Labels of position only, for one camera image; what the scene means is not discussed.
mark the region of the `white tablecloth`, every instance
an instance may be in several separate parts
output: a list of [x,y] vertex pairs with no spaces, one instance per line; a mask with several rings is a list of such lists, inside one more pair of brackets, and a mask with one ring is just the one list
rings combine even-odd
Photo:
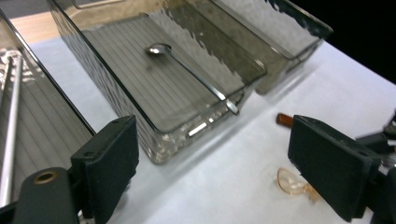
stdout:
[[[99,131],[116,118],[61,38],[33,44],[40,61]],[[355,138],[380,131],[396,108],[396,86],[325,43],[303,68],[267,95],[253,93],[239,117],[164,165],[141,150],[137,174],[110,223],[344,223],[322,201],[289,196],[276,171],[296,174],[290,130],[276,114],[320,119]],[[372,212],[353,223],[369,223]]]

